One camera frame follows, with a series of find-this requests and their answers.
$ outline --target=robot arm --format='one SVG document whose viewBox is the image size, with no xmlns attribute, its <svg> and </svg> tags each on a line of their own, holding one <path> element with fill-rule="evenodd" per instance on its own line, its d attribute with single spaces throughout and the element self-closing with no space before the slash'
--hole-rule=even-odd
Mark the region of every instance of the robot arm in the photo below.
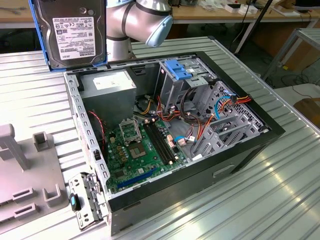
<svg viewBox="0 0 320 240">
<path fill-rule="evenodd" d="M 106 7 L 108 61 L 131 57 L 130 38 L 158 47 L 173 24 L 166 0 L 112 0 Z"/>
</svg>

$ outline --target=blue drive bay bracket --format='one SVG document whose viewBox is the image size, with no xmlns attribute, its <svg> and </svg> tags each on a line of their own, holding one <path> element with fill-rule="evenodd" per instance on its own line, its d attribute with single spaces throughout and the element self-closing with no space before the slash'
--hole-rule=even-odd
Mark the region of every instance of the blue drive bay bracket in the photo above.
<svg viewBox="0 0 320 240">
<path fill-rule="evenodd" d="M 177 80 L 184 80 L 192 78 L 192 74 L 188 73 L 184 66 L 181 65 L 177 60 L 167 60 L 164 62 L 165 66 L 174 75 Z"/>
</svg>

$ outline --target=blue pcie slot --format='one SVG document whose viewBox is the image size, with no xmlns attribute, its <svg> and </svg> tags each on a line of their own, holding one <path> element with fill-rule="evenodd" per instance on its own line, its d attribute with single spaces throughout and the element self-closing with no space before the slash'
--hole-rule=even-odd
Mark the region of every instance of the blue pcie slot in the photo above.
<svg viewBox="0 0 320 240">
<path fill-rule="evenodd" d="M 146 173 L 143 173 L 143 174 L 141 174 L 139 176 L 135 176 L 134 178 L 131 178 L 131 179 L 127 180 L 127 181 L 121 182 L 121 183 L 119 183 L 117 185 L 117 187 L 118 187 L 118 189 L 119 188 L 123 188 L 125 186 L 130 185 L 130 184 L 134 184 L 134 183 L 136 183 L 136 182 L 138 182 L 138 181 L 140 181 L 142 179 L 146 179 L 146 178 L 150 177 L 156 169 L 157 168 L 154 168 L 154 169 L 152 169 L 152 170 L 150 170 L 150 171 L 148 171 Z"/>
</svg>

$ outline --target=barcode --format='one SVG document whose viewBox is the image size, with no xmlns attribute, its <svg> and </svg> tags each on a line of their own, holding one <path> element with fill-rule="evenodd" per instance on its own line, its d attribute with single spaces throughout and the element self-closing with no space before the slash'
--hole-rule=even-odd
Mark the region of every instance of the barcode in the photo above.
<svg viewBox="0 0 320 240">
<path fill-rule="evenodd" d="M 61 49 L 62 53 L 69 53 L 69 52 L 76 52 L 77 48 L 67 48 L 67 49 Z"/>
<path fill-rule="evenodd" d="M 79 52 L 79 54 L 93 54 L 92 51 L 81 51 Z"/>
<path fill-rule="evenodd" d="M 92 50 L 94 50 L 95 48 L 93 46 L 90 47 L 84 47 L 83 51 L 87 51 L 87 52 L 92 52 Z"/>
</svg>

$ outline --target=ram slot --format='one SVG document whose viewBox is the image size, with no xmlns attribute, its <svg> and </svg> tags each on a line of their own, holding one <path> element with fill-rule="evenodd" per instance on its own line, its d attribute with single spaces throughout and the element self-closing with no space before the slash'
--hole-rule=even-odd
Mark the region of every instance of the ram slot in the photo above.
<svg viewBox="0 0 320 240">
<path fill-rule="evenodd" d="M 161 136 L 158 128 L 154 123 L 145 124 L 143 126 L 146 134 L 149 136 L 156 152 L 159 154 L 164 165 L 168 165 L 170 161 L 175 162 L 175 156 L 169 149 L 168 144 Z"/>
</svg>

